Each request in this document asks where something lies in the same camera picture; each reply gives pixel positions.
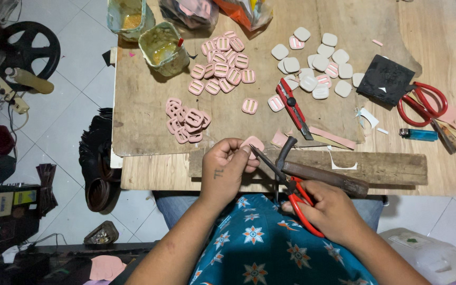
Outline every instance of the hand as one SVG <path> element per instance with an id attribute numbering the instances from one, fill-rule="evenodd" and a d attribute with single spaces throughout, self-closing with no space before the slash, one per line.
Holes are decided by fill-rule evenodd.
<path id="1" fill-rule="evenodd" d="M 249 146 L 240 148 L 243 142 L 242 139 L 223 139 L 203 156 L 199 201 L 208 207 L 222 211 L 237 195 L 242 173 L 251 173 L 260 164 L 257 159 L 249 159 Z"/>
<path id="2" fill-rule="evenodd" d="M 314 207 L 298 203 L 307 220 L 329 240 L 348 246 L 360 238 L 360 234 L 371 231 L 356 211 L 351 199 L 337 187 L 319 181 L 302 181 L 302 188 L 313 195 Z M 282 210 L 295 213 L 289 201 Z"/>

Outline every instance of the red utility knife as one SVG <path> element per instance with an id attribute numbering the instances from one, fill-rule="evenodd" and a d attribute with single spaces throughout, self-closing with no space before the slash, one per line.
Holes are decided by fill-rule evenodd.
<path id="1" fill-rule="evenodd" d="M 281 97 L 284 107 L 286 107 L 288 114 L 290 114 L 291 119 L 295 123 L 295 126 L 300 130 L 303 137 L 307 140 L 314 140 L 313 135 L 309 132 L 306 119 L 303 116 L 302 111 L 300 111 L 298 103 L 293 97 L 293 91 L 291 91 L 288 83 L 284 81 L 284 78 L 281 78 L 281 81 L 279 81 L 275 90 L 277 91 L 277 94 L 279 94 L 279 97 Z"/>

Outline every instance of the jeans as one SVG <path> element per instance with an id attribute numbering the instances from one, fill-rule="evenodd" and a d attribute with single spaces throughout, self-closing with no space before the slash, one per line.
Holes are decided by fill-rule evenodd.
<path id="1" fill-rule="evenodd" d="M 153 191 L 158 209 L 165 217 L 168 229 L 171 229 L 186 210 L 198 199 L 198 192 L 192 191 Z M 358 214 L 374 231 L 377 231 L 379 217 L 387 197 L 368 195 L 365 199 L 352 199 Z"/>

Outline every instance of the plastic bag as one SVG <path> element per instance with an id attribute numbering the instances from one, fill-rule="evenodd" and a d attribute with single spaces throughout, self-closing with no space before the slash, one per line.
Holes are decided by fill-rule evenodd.
<path id="1" fill-rule="evenodd" d="M 165 20 L 190 29 L 213 28 L 219 17 L 219 7 L 212 0 L 160 0 L 159 5 Z"/>
<path id="2" fill-rule="evenodd" d="M 253 31 L 272 20 L 275 0 L 213 0 L 235 22 Z"/>

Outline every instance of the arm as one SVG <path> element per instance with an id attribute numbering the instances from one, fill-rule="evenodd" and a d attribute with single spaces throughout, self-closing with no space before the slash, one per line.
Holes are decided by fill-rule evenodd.
<path id="1" fill-rule="evenodd" d="M 328 239 L 357 256 L 378 283 L 430 284 L 364 222 L 342 190 L 312 180 L 301 186 L 317 201 L 314 207 L 299 203 L 303 214 Z M 289 202 L 282 209 L 293 212 Z"/>
<path id="2" fill-rule="evenodd" d="M 237 151 L 241 143 L 242 139 L 223 139 L 205 154 L 198 200 L 142 260 L 126 284 L 187 283 L 214 221 L 239 191 L 242 172 L 253 172 L 259 165 L 258 160 L 249 160 L 249 146 Z"/>

